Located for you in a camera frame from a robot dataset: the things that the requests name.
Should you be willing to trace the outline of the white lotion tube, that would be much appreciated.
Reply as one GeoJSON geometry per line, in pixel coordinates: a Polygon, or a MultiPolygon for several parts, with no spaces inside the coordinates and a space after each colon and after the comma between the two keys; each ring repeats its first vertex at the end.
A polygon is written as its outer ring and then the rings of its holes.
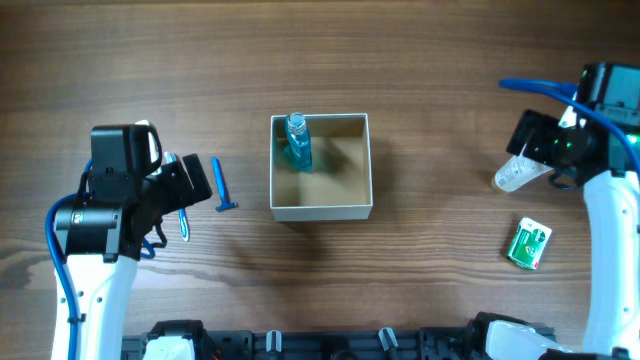
{"type": "Polygon", "coordinates": [[[512,156],[493,176],[491,186],[499,192],[510,193],[552,168],[521,155],[512,156]]]}

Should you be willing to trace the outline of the blue mouthwash bottle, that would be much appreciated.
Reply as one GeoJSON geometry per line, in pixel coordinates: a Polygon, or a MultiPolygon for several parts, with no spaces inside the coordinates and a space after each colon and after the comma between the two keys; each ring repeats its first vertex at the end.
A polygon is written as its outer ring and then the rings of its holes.
{"type": "Polygon", "coordinates": [[[293,165],[299,171],[310,172],[313,168],[311,134],[304,114],[293,112],[287,116],[286,135],[293,165]]]}

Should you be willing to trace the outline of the blue disposable razor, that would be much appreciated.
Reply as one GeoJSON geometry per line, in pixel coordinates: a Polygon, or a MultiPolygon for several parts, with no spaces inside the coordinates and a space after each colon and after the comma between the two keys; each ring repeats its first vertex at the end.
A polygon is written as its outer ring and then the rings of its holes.
{"type": "Polygon", "coordinates": [[[215,208],[217,212],[223,212],[226,210],[234,209],[238,207],[237,202],[230,200],[226,181],[222,172],[221,164],[218,158],[213,157],[211,159],[214,177],[216,181],[216,187],[221,203],[215,208]]]}

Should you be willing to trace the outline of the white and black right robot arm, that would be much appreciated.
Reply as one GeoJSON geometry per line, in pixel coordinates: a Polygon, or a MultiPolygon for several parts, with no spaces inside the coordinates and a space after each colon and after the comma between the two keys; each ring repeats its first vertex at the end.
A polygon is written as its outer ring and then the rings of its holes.
{"type": "Polygon", "coordinates": [[[561,118],[525,111],[507,145],[511,159],[494,185],[510,192],[532,180],[514,166],[539,163],[549,183],[562,177],[583,191],[591,234],[590,305],[578,352],[532,325],[480,313],[460,343],[464,358],[636,359],[639,356],[639,69],[598,62],[576,83],[505,78],[503,88],[566,104],[561,118]]]}

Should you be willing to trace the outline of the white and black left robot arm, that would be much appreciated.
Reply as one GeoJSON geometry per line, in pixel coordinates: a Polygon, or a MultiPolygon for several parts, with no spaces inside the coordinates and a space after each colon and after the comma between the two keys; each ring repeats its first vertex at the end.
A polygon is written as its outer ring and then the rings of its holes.
{"type": "Polygon", "coordinates": [[[163,162],[148,121],[92,129],[77,190],[45,219],[57,286],[53,358],[120,358],[139,263],[167,244],[164,216],[211,195],[198,156],[163,162]]]}

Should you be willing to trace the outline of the white cardboard box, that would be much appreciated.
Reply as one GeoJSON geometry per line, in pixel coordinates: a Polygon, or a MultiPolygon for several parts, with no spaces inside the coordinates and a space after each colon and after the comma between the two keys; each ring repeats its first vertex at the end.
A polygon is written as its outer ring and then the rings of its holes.
{"type": "Polygon", "coordinates": [[[294,167],[286,117],[270,120],[269,206],[277,222],[366,220],[373,208],[368,115],[307,114],[312,170],[294,167]]]}

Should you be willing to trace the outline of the blue and white toothbrush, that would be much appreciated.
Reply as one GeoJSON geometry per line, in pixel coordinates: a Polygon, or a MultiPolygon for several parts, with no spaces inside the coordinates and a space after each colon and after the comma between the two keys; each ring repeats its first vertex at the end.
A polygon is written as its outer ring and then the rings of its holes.
{"type": "MultiPolygon", "coordinates": [[[[180,158],[171,151],[165,151],[163,156],[167,163],[181,164],[180,158]]],[[[178,210],[178,219],[179,219],[181,237],[184,242],[189,242],[191,239],[191,231],[190,231],[187,213],[184,208],[181,208],[178,210]]]]}

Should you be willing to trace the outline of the green soap box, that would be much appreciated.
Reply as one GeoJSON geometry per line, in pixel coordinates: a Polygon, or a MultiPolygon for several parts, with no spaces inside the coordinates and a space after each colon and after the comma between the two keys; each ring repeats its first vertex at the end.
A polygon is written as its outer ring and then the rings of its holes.
{"type": "Polygon", "coordinates": [[[551,228],[523,217],[506,252],[506,258],[523,269],[536,270],[551,235],[551,228]]]}

